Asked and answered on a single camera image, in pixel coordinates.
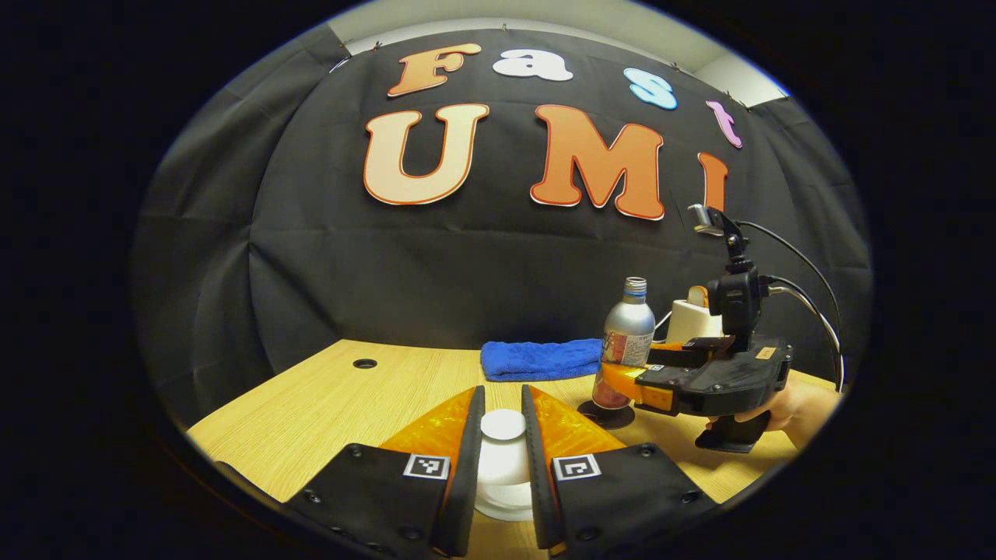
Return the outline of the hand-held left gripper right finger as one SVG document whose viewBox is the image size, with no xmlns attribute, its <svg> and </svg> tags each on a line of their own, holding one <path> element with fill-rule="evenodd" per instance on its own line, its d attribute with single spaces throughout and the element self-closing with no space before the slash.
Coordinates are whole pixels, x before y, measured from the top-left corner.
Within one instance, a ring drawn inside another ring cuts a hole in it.
<svg viewBox="0 0 996 560">
<path fill-rule="evenodd" d="M 537 387 L 521 389 L 538 548 L 652 557 L 718 504 L 654 443 L 625 444 Z"/>
</svg>

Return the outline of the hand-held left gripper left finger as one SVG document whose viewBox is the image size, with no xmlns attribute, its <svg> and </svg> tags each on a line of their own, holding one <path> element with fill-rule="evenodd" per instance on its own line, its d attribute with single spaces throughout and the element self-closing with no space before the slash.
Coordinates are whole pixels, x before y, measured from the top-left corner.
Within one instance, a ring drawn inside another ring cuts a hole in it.
<svg viewBox="0 0 996 560">
<path fill-rule="evenodd" d="M 281 510 L 374 559 L 466 556 L 485 393 L 463 390 L 377 446 L 346 444 Z"/>
</svg>

